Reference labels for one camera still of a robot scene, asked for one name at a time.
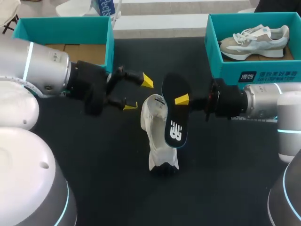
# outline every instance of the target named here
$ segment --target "white shoelace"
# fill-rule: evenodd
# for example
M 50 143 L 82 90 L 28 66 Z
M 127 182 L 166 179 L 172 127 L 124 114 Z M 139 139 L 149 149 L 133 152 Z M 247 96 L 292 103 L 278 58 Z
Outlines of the white shoelace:
M 243 44 L 246 40 L 256 40 L 256 36 L 252 35 L 250 32 L 252 29 L 246 29 L 242 31 L 241 33 L 233 34 L 233 38 L 237 44 Z

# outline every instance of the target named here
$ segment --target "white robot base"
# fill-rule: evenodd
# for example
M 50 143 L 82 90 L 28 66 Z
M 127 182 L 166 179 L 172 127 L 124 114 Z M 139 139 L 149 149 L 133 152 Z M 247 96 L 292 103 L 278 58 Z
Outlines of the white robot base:
M 273 226 L 301 226 L 301 151 L 269 192 L 268 214 Z
M 0 181 L 0 225 L 75 226 L 73 193 L 37 135 L 0 128 Z
M 301 92 L 280 95 L 277 101 L 279 158 L 290 163 L 301 147 Z

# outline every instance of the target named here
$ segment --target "new balance logo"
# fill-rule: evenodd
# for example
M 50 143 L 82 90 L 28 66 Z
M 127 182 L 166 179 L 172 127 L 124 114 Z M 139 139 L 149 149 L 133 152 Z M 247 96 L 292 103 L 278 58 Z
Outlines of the new balance logo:
M 170 137 L 172 139 L 176 139 L 177 141 L 180 141 L 182 138 L 182 126 L 178 125 L 177 123 L 171 121 L 171 127 L 170 127 Z

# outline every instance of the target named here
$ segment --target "beige sneaker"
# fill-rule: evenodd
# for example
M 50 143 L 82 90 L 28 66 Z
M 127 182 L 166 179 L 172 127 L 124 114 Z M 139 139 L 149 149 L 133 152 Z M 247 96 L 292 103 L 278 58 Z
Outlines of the beige sneaker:
M 278 29 L 259 25 L 233 34 L 233 37 L 226 38 L 219 44 L 222 55 L 234 60 L 245 60 L 252 54 L 283 57 L 288 39 L 289 28 L 286 25 Z

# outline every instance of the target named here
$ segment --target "black insole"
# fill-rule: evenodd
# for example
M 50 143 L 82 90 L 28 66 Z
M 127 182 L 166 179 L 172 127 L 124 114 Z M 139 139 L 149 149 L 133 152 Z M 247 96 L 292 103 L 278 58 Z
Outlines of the black insole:
M 164 78 L 162 96 L 168 107 L 165 142 L 170 147 L 179 148 L 186 143 L 190 108 L 189 105 L 175 105 L 174 100 L 190 93 L 190 86 L 182 76 L 176 73 L 169 73 Z

